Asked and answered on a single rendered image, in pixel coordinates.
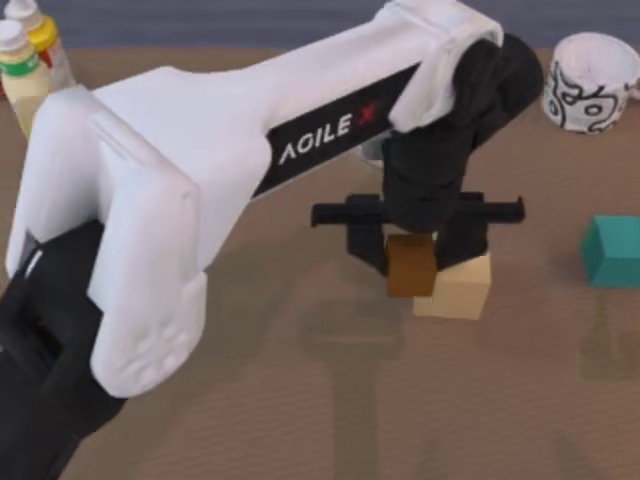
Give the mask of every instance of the robotic arm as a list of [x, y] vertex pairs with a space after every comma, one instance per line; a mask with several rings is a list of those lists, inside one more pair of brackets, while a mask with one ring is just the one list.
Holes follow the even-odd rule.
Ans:
[[457, 1], [395, 0], [369, 23], [241, 70], [164, 67], [54, 94], [34, 123], [7, 270], [29, 258], [35, 271], [38, 245], [98, 220], [92, 372], [113, 397], [147, 392], [196, 347], [204, 270], [251, 200], [450, 113], [454, 70], [480, 40], [500, 46], [500, 25]]

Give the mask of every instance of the mug with black pattern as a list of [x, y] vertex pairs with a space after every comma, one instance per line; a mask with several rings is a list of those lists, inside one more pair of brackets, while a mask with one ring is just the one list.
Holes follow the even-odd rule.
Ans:
[[640, 55], [628, 44], [601, 33], [578, 33], [553, 52], [543, 109], [559, 127], [597, 134], [622, 116], [629, 98], [640, 99]]

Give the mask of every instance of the brown tabletop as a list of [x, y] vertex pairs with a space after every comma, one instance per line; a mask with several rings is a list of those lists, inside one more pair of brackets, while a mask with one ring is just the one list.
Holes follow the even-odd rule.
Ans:
[[[71, 57], [95, 87], [272, 53]], [[25, 142], [6, 104], [0, 125], [4, 252]], [[313, 203], [379, 190], [354, 155], [253, 204], [209, 270], [197, 352], [90, 438], [64, 480], [640, 478], [640, 293], [589, 288], [579, 259], [591, 215], [640, 213], [639, 154], [640, 106], [585, 137], [536, 104], [475, 155], [467, 188], [528, 209], [492, 227], [480, 321], [412, 318], [347, 256], [342, 228], [309, 227]]]

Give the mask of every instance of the teal block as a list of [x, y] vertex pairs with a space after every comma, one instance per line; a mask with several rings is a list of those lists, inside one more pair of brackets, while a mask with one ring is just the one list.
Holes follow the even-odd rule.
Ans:
[[640, 287], [640, 216], [594, 216], [581, 253], [591, 286]]

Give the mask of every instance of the white cap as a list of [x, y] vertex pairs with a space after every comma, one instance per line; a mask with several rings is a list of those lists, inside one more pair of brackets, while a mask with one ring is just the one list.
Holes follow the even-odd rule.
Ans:
[[0, 20], [0, 52], [12, 52], [29, 45], [29, 39], [20, 22]]
[[10, 20], [22, 23], [27, 32], [42, 25], [44, 18], [34, 0], [9, 0], [4, 7], [4, 15]]

